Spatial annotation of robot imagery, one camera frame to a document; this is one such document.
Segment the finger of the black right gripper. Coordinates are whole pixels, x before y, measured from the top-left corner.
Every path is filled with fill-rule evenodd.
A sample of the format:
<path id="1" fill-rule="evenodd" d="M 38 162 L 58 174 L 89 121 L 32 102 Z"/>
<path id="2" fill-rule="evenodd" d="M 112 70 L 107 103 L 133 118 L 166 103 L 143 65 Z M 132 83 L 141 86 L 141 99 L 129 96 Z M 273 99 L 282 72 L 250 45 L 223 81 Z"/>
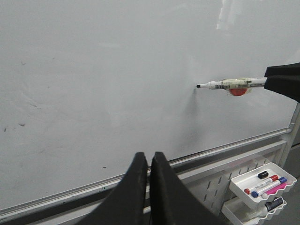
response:
<path id="1" fill-rule="evenodd" d="M 272 75 L 266 77 L 264 88 L 300 102 L 299 75 Z"/>
<path id="2" fill-rule="evenodd" d="M 300 74 L 300 63 L 288 65 L 270 66 L 266 68 L 265 76 L 270 77 L 275 75 L 295 76 Z"/>

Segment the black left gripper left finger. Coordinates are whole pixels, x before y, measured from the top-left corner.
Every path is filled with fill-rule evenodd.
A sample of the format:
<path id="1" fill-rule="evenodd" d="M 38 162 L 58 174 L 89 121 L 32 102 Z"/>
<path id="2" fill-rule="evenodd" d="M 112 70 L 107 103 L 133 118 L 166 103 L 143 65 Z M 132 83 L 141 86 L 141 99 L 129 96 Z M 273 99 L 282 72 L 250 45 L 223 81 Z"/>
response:
<path id="1" fill-rule="evenodd" d="M 141 225 L 148 164 L 137 152 L 127 172 L 105 200 L 79 221 L 81 225 Z"/>

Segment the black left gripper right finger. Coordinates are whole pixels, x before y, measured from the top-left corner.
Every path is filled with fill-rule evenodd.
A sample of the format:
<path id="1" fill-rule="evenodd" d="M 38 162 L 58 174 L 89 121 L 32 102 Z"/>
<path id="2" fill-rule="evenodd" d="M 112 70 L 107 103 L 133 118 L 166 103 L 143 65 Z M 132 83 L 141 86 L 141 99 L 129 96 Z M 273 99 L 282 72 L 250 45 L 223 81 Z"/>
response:
<path id="1" fill-rule="evenodd" d="M 150 172 L 153 225 L 223 225 L 186 188 L 162 152 L 156 152 Z"/>

